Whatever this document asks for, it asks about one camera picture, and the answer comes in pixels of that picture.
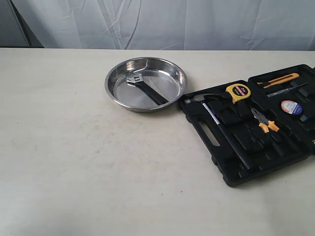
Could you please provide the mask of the round stainless steel pan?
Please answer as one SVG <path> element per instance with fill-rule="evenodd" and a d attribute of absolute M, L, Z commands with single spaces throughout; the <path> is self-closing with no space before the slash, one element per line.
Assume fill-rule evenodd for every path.
<path fill-rule="evenodd" d="M 138 57 L 113 67 L 104 81 L 108 96 L 123 108 L 150 113 L 174 104 L 188 86 L 188 79 L 175 63 L 155 58 Z"/>

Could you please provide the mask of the black adjustable wrench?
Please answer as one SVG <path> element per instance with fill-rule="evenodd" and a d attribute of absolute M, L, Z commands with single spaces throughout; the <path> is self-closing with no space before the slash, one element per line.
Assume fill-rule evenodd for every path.
<path fill-rule="evenodd" d="M 160 95 L 157 91 L 144 82 L 141 74 L 135 74 L 126 77 L 126 83 L 130 86 L 139 88 L 157 105 L 168 103 L 168 100 L 165 97 Z"/>

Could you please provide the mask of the black plastic tool case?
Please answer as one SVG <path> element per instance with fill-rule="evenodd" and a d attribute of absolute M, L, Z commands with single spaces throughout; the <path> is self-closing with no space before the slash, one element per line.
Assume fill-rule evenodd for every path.
<path fill-rule="evenodd" d="M 260 88 L 257 84 L 291 73 L 298 73 L 300 76 L 268 88 Z M 308 84 L 287 93 L 267 97 L 268 94 L 303 83 Z M 246 85 L 251 90 L 251 96 L 233 104 L 231 95 L 225 91 L 232 84 Z M 184 102 L 185 99 L 201 93 L 215 94 L 205 97 L 206 104 L 247 154 L 252 169 L 245 167 L 201 103 Z M 285 113 L 281 109 L 283 100 L 299 103 L 303 107 L 302 114 Z M 230 187 L 300 162 L 315 152 L 315 70 L 305 64 L 256 75 L 247 81 L 233 81 L 185 94 L 179 100 L 179 107 L 195 128 L 209 150 L 213 163 L 222 173 L 223 180 Z M 251 108 L 257 109 L 275 122 L 283 138 L 281 143 L 273 142 L 272 138 L 265 135 Z"/>

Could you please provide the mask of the steel claw hammer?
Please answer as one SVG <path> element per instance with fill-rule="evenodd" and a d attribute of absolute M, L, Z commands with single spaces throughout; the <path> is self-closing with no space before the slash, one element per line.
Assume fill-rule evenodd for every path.
<path fill-rule="evenodd" d="M 190 104 L 192 102 L 199 102 L 203 105 L 203 107 L 207 110 L 207 112 L 210 114 L 213 121 L 216 123 L 217 127 L 229 143 L 229 145 L 232 147 L 236 155 L 239 157 L 239 159 L 242 161 L 242 163 L 245 165 L 245 167 L 249 170 L 252 169 L 252 163 L 248 160 L 247 154 L 241 149 L 241 147 L 238 145 L 238 143 L 235 141 L 235 139 L 232 137 L 232 135 L 229 133 L 229 131 L 225 128 L 225 126 L 218 120 L 214 112 L 211 110 L 211 108 L 206 104 L 206 98 L 207 96 L 215 96 L 213 93 L 201 93 L 195 95 L 193 98 L 185 99 L 184 102 L 186 104 Z"/>

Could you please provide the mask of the yellow tape measure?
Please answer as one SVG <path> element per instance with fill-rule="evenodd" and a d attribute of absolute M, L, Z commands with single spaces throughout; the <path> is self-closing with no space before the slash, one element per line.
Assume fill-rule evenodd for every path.
<path fill-rule="evenodd" d="M 251 90 L 244 84 L 229 85 L 225 91 L 231 95 L 233 104 L 251 96 Z"/>

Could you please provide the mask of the yellow utility knife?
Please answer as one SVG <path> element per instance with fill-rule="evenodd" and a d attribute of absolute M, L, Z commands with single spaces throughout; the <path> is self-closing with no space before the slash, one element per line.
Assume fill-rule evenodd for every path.
<path fill-rule="evenodd" d="M 266 88 L 274 86 L 274 85 L 279 85 L 279 84 L 283 84 L 283 83 L 292 81 L 292 80 L 298 78 L 299 76 L 300 75 L 298 73 L 291 73 L 291 74 L 287 74 L 287 75 L 279 77 L 279 78 L 272 79 L 272 80 L 267 81 L 267 82 L 257 82 L 257 84 L 260 88 L 266 89 Z"/>

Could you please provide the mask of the electrical tape roll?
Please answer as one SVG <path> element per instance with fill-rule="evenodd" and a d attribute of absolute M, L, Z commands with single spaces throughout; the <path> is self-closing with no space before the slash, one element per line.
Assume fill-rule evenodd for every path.
<path fill-rule="evenodd" d="M 281 102 L 281 109 L 290 115 L 300 115 L 303 112 L 303 107 L 292 100 L 283 100 Z"/>

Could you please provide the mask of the white wrinkled backdrop curtain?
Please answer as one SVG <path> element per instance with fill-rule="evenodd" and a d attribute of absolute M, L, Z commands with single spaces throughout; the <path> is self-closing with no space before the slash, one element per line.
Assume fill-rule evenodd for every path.
<path fill-rule="evenodd" d="M 2 47 L 315 48 L 312 0 L 3 0 Z"/>

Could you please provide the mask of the yellow handled pliers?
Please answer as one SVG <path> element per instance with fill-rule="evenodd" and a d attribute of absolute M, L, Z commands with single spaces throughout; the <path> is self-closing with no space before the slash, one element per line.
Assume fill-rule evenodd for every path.
<path fill-rule="evenodd" d="M 283 138 L 280 136 L 280 128 L 274 121 L 269 120 L 264 114 L 255 108 L 251 108 L 253 116 L 258 120 L 259 127 L 263 130 L 266 136 L 273 139 L 273 142 L 281 143 Z"/>

